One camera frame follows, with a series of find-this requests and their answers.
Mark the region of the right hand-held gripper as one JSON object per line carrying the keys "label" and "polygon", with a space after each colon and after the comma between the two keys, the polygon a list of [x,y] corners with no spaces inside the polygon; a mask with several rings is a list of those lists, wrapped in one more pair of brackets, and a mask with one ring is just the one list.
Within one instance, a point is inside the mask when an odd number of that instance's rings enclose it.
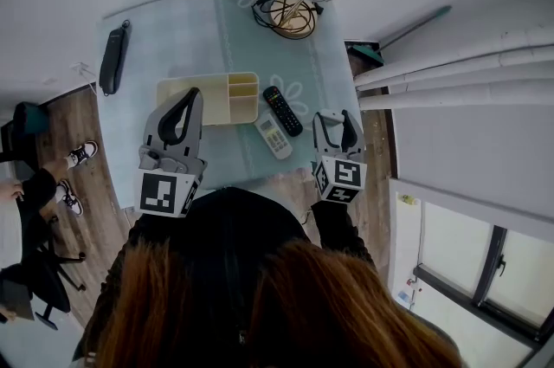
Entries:
{"label": "right hand-held gripper", "polygon": [[320,198],[327,202],[348,204],[364,189],[367,164],[364,162],[364,135],[352,114],[343,110],[341,149],[331,142],[326,123],[337,125],[337,113],[316,112],[312,119],[316,160],[312,175]]}

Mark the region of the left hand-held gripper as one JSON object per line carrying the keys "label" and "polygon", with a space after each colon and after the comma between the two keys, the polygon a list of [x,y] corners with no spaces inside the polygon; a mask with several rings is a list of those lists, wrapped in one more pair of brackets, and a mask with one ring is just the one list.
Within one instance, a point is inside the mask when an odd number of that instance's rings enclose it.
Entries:
{"label": "left hand-held gripper", "polygon": [[[207,162],[190,155],[202,137],[203,96],[198,87],[173,94],[148,117],[134,181],[135,210],[184,218]],[[181,150],[179,144],[186,147]]]}

